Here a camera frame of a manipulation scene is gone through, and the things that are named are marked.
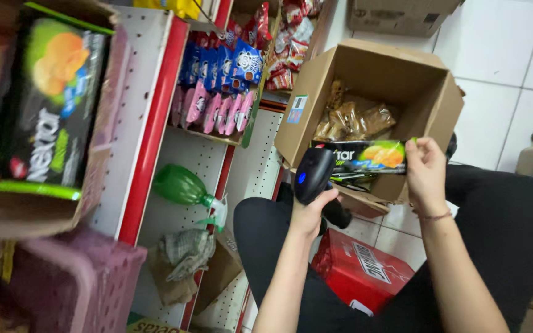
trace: barcode scanner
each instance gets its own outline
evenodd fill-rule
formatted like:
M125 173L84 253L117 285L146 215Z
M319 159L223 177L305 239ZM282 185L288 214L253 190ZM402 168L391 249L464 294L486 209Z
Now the barcode scanner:
M295 174L294 192L304 205L314 201L320 193L332 189L328 181L337 164L332 150L308 148ZM322 209L322 215L335 226L344 229L351 223L351 212L341 206L338 199L332 200Z

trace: red cardboard box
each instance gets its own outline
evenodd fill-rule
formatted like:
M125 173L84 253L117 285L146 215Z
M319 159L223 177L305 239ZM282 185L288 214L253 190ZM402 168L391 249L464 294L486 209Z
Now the red cardboard box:
M415 274L404 261L330 228L312 268L343 302L370 316Z

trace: plastic bottle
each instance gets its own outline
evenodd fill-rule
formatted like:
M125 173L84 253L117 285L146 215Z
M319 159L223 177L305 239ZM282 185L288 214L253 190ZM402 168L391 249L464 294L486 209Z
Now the plastic bottle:
M197 223L214 224L218 232L223 230L227 217L226 197L221 202L207 193L203 181L185 167L176 164L165 165L153 179L152 190L176 204L202 204L204 207L215 209L208 219Z

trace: pink plastic crate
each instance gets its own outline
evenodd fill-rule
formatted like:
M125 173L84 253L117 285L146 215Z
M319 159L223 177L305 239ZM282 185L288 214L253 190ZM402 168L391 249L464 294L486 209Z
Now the pink plastic crate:
M89 228L22 241L11 289L33 333L124 332L146 255Z

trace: black pants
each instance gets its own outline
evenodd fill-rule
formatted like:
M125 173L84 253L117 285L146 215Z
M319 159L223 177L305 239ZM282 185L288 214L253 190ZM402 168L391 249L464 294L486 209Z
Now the black pants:
M460 207L455 221L474 265L509 329L518 331L533 292L533 179L448 165L445 191L447 200ZM234 211L238 251L259 307L275 271L290 217L289 203L262 198L246 199ZM442 331L427 263L373 318L344 304L308 268L298 331Z

